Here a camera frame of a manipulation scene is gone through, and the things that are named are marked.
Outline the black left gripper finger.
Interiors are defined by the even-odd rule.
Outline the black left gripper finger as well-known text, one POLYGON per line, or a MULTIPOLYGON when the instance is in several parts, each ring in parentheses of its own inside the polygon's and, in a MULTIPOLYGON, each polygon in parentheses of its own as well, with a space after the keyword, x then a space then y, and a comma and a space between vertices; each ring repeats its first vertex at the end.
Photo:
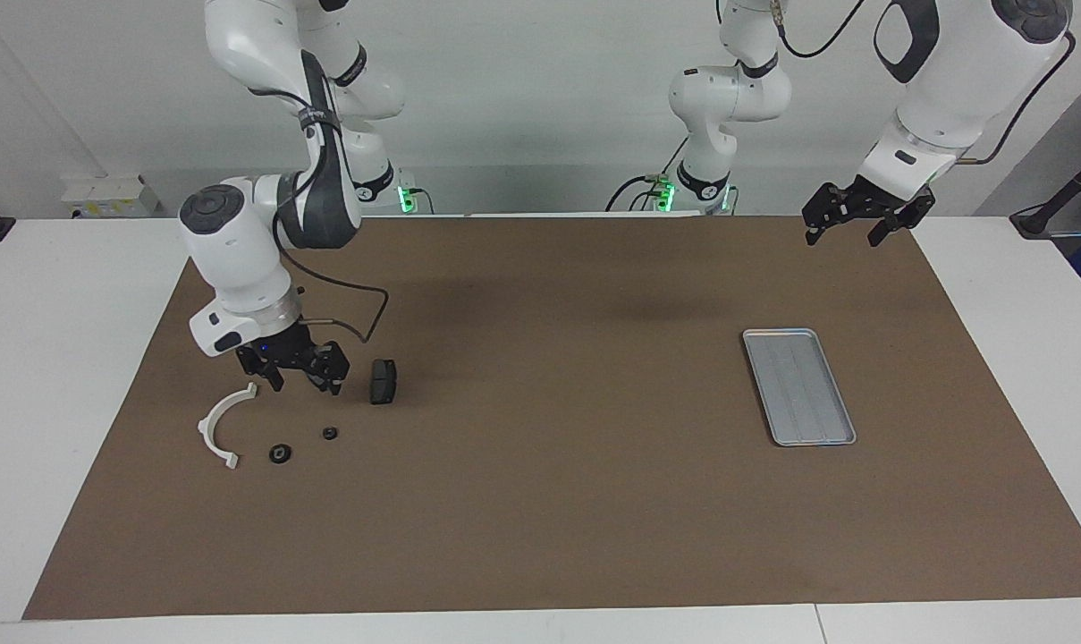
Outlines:
POLYGON ((916 225, 925 219, 930 207, 936 203, 936 198, 930 189, 923 189, 915 199, 903 207, 880 207, 878 211, 878 223, 870 233, 867 234, 868 244, 876 249, 888 240, 892 233, 899 231, 912 231, 916 225))
POLYGON ((846 189, 824 183, 802 207, 802 219, 806 226, 805 238, 809 246, 815 246, 823 233, 849 222, 846 189))

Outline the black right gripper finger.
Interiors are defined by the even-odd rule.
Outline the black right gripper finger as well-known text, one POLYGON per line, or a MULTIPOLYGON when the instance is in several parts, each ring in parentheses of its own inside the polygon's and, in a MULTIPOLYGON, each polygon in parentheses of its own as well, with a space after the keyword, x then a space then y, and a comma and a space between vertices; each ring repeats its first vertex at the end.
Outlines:
POLYGON ((258 351, 251 347, 238 347, 236 355, 246 375, 265 379, 275 392, 282 391, 285 379, 280 375, 280 370, 273 361, 262 358, 258 351))
POLYGON ((342 385, 349 375, 350 362, 338 343, 324 343, 318 347, 318 390, 339 395, 342 385))

